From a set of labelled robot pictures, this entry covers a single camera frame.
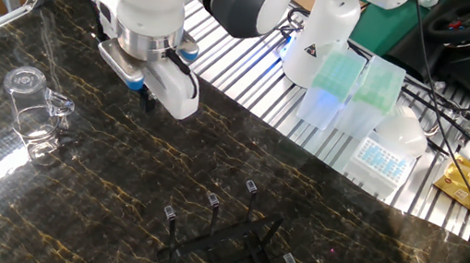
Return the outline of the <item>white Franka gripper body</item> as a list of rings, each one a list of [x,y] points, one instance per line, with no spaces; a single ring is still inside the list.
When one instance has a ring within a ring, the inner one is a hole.
[[[163,36],[129,30],[117,16],[120,0],[96,0],[108,40],[102,59],[131,90],[146,88],[175,119],[192,115],[199,104],[199,81],[189,64],[199,53],[195,40],[178,25]]]

